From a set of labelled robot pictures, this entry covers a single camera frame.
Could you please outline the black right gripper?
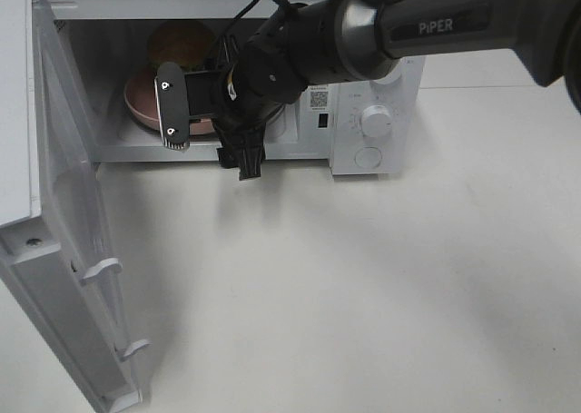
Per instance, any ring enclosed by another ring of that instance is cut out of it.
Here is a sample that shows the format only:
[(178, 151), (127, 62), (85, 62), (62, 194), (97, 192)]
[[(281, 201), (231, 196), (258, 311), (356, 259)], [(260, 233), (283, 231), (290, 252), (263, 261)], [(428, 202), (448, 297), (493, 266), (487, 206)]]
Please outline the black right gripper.
[(212, 89), (215, 104), (214, 128), (221, 142), (217, 149), (224, 169), (239, 169), (239, 180), (261, 176), (266, 154), (264, 134), (267, 123), (281, 111), (281, 104), (251, 89), (245, 74), (239, 74), (232, 61), (239, 54), (234, 34), (222, 34), (210, 45), (206, 69), (225, 68)]

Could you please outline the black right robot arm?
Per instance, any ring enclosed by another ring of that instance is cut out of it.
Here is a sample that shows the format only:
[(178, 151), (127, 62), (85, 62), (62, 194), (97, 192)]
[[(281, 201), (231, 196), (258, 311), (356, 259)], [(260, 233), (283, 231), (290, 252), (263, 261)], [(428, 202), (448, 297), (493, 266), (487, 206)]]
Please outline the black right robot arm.
[(308, 87), (376, 80), (401, 58), (512, 50), (536, 84), (580, 101), (580, 0), (272, 0), (277, 10), (215, 85), (224, 168), (256, 178), (268, 117)]

